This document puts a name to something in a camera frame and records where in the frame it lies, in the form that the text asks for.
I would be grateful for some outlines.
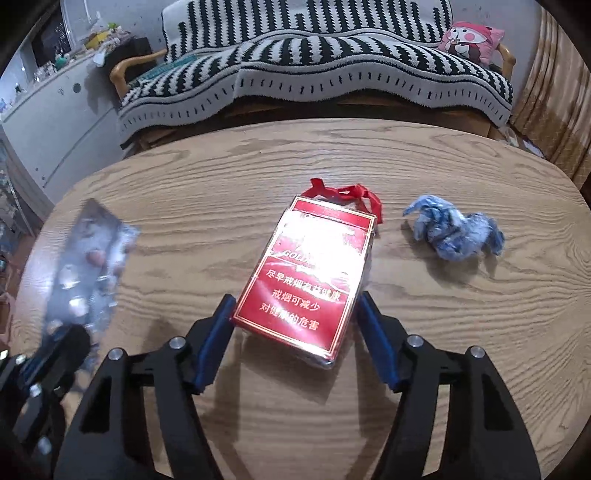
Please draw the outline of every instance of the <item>black and white sofa cover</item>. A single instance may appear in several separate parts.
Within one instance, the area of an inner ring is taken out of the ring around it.
[[[296,102],[372,89],[430,108],[468,106],[504,125],[503,76],[435,50],[448,0],[178,0],[163,11],[164,64],[130,84],[121,143],[204,120],[241,96]]]

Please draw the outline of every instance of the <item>wooden table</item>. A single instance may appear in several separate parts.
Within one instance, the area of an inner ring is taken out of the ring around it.
[[[281,212],[315,176],[380,196],[384,224],[368,285],[376,303],[438,348],[482,345],[548,474],[591,414],[591,213],[554,165],[444,128],[367,119],[253,125],[166,145],[82,180],[56,206],[25,269],[14,352],[38,344],[60,251],[89,197],[142,230],[102,345],[103,355],[114,346],[133,354],[186,333],[225,292],[239,295]],[[446,264],[415,243],[402,210],[427,192],[495,217],[507,238],[503,256]],[[426,471],[437,468],[443,444],[440,392]],[[225,478],[256,480],[368,478],[397,402],[352,328],[332,371],[236,330],[215,384],[196,397]],[[76,403],[70,397],[70,409]]]

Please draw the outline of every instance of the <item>curtain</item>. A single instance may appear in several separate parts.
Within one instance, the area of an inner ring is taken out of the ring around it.
[[[542,9],[538,51],[511,123],[581,188],[591,172],[591,74]]]

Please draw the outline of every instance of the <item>cigarette pack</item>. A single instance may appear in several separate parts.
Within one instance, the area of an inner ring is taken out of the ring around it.
[[[376,217],[296,197],[242,293],[235,323],[330,368],[355,303]]]

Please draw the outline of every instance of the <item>crumpled tissue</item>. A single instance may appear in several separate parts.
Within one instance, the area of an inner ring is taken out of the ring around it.
[[[464,216],[453,203],[435,195],[422,195],[402,215],[417,210],[414,239],[429,242],[444,260],[464,260],[485,245],[491,253],[500,255],[505,246],[505,235],[495,220],[484,213]]]

